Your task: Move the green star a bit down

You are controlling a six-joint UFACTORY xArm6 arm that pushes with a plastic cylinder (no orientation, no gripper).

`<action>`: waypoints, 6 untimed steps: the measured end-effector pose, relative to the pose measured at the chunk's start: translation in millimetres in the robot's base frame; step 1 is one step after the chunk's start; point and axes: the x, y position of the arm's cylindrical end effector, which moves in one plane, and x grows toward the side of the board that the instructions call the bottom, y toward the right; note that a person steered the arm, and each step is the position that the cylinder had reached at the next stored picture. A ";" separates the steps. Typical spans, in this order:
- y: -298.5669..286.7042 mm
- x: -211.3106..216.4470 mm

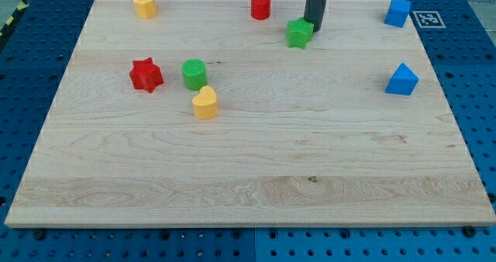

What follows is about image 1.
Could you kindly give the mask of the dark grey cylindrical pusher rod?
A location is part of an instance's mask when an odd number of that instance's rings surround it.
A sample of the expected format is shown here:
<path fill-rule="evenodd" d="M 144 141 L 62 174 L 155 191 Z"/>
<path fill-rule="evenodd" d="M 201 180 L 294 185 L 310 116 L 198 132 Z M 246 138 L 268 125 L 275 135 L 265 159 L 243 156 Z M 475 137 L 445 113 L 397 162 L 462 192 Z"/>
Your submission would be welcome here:
<path fill-rule="evenodd" d="M 327 0 L 306 0 L 304 20 L 313 24 L 313 32 L 317 33 L 322 27 Z"/>

